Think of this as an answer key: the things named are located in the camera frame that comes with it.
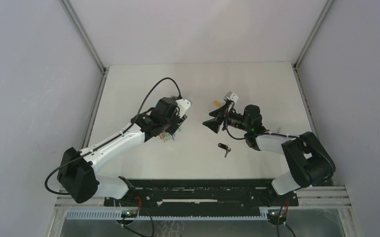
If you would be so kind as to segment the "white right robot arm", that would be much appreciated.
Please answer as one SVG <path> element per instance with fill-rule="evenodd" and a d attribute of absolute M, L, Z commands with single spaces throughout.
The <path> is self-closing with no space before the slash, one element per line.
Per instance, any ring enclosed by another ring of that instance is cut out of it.
<path fill-rule="evenodd" d="M 244 131 L 247 146 L 256 151 L 283 155 L 289 171 L 273 179 L 266 191 L 266 200 L 279 205 L 286 194 L 331 179 L 335 164 L 313 132 L 301 135 L 284 135 L 271 132 L 263 126 L 261 110 L 247 105 L 242 114 L 234 109 L 234 102 L 227 101 L 222 107 L 209 113 L 211 119 L 202 124 L 215 133 L 229 127 Z"/>

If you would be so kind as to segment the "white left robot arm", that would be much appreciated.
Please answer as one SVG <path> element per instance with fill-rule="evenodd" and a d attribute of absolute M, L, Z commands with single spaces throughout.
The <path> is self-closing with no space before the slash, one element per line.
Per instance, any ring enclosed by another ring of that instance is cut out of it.
<path fill-rule="evenodd" d="M 132 184 L 124 177 L 105 177 L 99 171 L 122 153 L 166 132 L 173 135 L 186 120 L 190 100 L 163 97 L 154 107 L 139 112 L 122 130 L 93 146 L 67 149 L 57 180 L 76 203 L 91 198 L 115 198 L 124 206 L 135 199 Z"/>

